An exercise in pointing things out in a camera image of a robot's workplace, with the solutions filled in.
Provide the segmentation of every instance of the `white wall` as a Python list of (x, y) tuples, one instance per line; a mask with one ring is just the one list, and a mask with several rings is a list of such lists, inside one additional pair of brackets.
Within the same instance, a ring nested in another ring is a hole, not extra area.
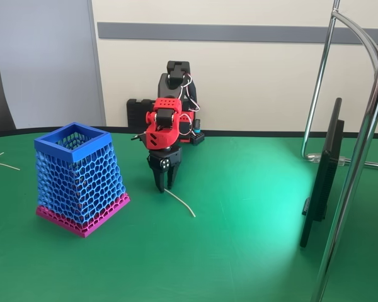
[[(332, 3), (93, 0), (93, 9), (96, 22), (327, 26)], [(375, 9), (367, 9), (366, 1), (342, 0), (340, 11), (362, 27), (378, 28), (378, 0), (369, 7)], [(167, 61), (188, 60), (203, 129), (303, 131), (322, 49), (322, 44), (98, 39), (107, 123), (127, 126), (126, 100), (155, 98)], [(327, 130), (335, 98), (342, 97), (345, 131), (358, 131), (372, 80), (363, 46), (333, 45), (312, 129)]]
[(0, 0), (0, 71), (17, 128), (105, 124), (90, 17), (87, 0)]

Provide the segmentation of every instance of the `pink base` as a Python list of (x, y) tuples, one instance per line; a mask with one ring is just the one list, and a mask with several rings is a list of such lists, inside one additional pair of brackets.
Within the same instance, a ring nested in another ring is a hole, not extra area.
[(117, 211), (123, 208), (129, 201), (129, 196), (126, 193), (123, 193), (106, 209), (102, 209), (101, 213), (97, 213), (95, 217), (92, 218), (89, 222), (85, 222), (83, 224), (76, 223), (70, 218), (66, 218), (64, 215), (57, 214), (52, 210), (46, 208), (45, 206), (38, 206), (36, 213), (38, 216), (56, 223), (62, 228), (65, 228), (66, 230), (69, 230), (70, 232), (85, 238), (97, 228), (99, 228), (109, 218), (111, 218)]

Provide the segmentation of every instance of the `gray stripe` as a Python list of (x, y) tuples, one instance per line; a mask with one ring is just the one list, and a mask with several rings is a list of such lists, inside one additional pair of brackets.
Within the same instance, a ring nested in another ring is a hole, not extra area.
[[(190, 25), (98, 22), (98, 36), (104, 39), (324, 43), (327, 27)], [(378, 29), (365, 30), (378, 44)], [(360, 44), (348, 28), (335, 28), (332, 43)]]

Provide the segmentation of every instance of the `robotic arm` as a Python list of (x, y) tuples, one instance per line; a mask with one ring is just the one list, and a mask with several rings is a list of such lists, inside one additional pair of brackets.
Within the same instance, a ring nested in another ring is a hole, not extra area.
[(195, 119), (200, 106), (189, 62), (169, 61), (167, 71), (159, 80), (153, 110), (146, 114), (147, 130), (132, 138), (140, 138), (149, 150), (147, 161), (160, 192), (164, 192), (164, 173), (168, 173), (167, 186), (171, 189), (181, 164), (178, 143), (197, 145), (204, 140), (200, 120)]

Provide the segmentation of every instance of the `3d printed container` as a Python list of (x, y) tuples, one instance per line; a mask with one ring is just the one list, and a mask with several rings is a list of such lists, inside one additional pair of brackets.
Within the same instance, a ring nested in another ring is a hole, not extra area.
[(37, 215), (87, 237), (125, 206), (108, 132), (71, 123), (35, 140)]

